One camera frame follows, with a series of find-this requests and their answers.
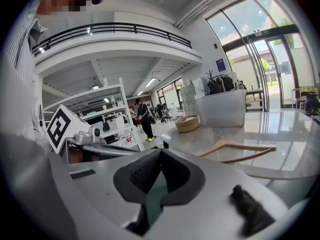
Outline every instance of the blue sign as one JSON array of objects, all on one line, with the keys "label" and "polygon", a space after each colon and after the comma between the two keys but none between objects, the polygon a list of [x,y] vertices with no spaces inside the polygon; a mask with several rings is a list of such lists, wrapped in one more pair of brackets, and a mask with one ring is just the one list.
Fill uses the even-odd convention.
[{"label": "blue sign", "polygon": [[226,70],[226,66],[223,59],[219,59],[216,61],[216,65],[218,67],[219,72]]}]

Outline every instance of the wooden hanger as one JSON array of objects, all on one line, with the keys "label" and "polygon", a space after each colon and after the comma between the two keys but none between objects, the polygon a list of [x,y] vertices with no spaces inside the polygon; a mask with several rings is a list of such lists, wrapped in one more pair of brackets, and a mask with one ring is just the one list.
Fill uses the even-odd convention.
[{"label": "wooden hanger", "polygon": [[221,163],[225,163],[225,164],[237,163],[237,162],[257,158],[262,155],[265,155],[266,153],[277,150],[277,147],[274,145],[242,144],[242,143],[233,142],[233,141],[219,140],[212,148],[210,148],[204,152],[201,152],[198,156],[204,157],[212,152],[215,152],[217,150],[227,148],[227,147],[237,149],[237,150],[252,150],[252,151],[261,151],[261,152],[258,152],[258,153],[255,153],[253,155],[246,156],[246,157],[240,157],[240,158],[235,158],[235,159],[231,159],[231,160],[220,161]]}]

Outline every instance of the person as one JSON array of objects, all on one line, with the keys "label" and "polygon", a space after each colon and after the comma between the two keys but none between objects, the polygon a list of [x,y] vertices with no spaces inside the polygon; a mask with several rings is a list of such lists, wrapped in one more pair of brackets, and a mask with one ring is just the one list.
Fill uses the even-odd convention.
[{"label": "person", "polygon": [[156,112],[157,112],[158,116],[160,117],[161,123],[166,122],[166,120],[164,119],[164,115],[162,113],[163,109],[164,109],[164,106],[160,103],[156,106]]},{"label": "person", "polygon": [[155,137],[152,133],[148,106],[139,98],[135,100],[135,103],[138,105],[138,118],[141,118],[142,129],[147,136],[145,140],[152,142]]},{"label": "person", "polygon": [[130,107],[129,107],[129,111],[130,111],[130,115],[131,115],[133,124],[134,124],[136,127],[138,127],[138,125],[137,125],[137,120],[136,120],[136,116],[137,116],[138,114],[135,112],[134,107],[133,107],[133,106],[130,106]]},{"label": "person", "polygon": [[[8,33],[3,44],[4,53],[15,69],[17,75],[33,90],[35,78],[35,56],[32,52],[30,39],[36,43],[47,28],[40,26],[36,19],[36,13],[47,15],[55,12],[62,12],[64,7],[75,7],[75,4],[82,0],[31,0],[20,13]],[[45,151],[53,151],[49,140],[39,131],[39,116],[35,111],[28,115],[23,126],[22,135],[36,142]]]}]

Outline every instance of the chair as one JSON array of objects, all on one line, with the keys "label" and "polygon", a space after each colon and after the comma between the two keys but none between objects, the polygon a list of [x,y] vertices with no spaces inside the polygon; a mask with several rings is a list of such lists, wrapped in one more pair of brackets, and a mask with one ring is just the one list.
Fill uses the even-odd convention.
[{"label": "chair", "polygon": [[[299,98],[296,97],[296,95],[294,95],[294,93],[296,91],[299,91]],[[302,97],[302,95],[305,95],[305,91],[303,91],[301,93],[301,90],[299,88],[295,88],[295,89],[292,89],[292,109],[294,108],[294,102],[295,102],[295,109],[297,109],[298,107],[298,103],[299,103],[299,110],[301,109],[301,105],[305,105],[305,102],[306,102],[306,98],[305,97]]]}]

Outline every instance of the person in black clothes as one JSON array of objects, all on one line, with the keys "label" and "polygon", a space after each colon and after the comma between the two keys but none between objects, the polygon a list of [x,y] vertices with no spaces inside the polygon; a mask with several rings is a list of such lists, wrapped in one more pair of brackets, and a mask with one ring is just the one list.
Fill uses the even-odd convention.
[{"label": "person in black clothes", "polygon": [[152,142],[154,135],[152,133],[149,110],[146,104],[142,103],[141,99],[137,98],[135,103],[138,105],[138,118],[141,118],[142,129],[147,135],[146,141]]},{"label": "person in black clothes", "polygon": [[158,113],[158,116],[161,119],[161,123],[166,122],[164,119],[164,115],[162,114],[162,110],[164,109],[164,106],[162,104],[158,104],[156,108],[156,112]]}]

